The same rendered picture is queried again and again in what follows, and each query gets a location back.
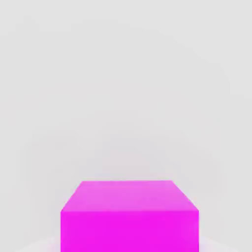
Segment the small magenta cube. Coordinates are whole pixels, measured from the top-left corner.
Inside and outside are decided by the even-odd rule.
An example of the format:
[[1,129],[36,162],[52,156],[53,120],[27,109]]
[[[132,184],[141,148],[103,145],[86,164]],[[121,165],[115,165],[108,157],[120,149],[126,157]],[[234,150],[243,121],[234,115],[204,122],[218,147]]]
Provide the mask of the small magenta cube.
[[61,252],[199,252],[199,211],[173,181],[83,181],[61,210]]

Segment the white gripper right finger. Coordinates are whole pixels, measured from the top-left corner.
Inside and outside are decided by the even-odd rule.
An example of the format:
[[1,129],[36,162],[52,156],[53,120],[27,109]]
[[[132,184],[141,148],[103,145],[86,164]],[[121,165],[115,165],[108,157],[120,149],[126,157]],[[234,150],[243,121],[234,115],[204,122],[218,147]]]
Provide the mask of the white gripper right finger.
[[236,252],[236,249],[231,248],[225,244],[218,243],[207,237],[200,236],[199,252]]

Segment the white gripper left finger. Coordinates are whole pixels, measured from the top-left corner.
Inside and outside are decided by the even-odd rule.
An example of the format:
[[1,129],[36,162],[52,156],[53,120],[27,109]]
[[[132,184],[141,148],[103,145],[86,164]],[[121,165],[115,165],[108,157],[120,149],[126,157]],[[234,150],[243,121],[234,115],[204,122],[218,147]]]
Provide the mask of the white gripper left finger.
[[61,252],[60,238],[56,236],[39,240],[20,249],[19,252]]

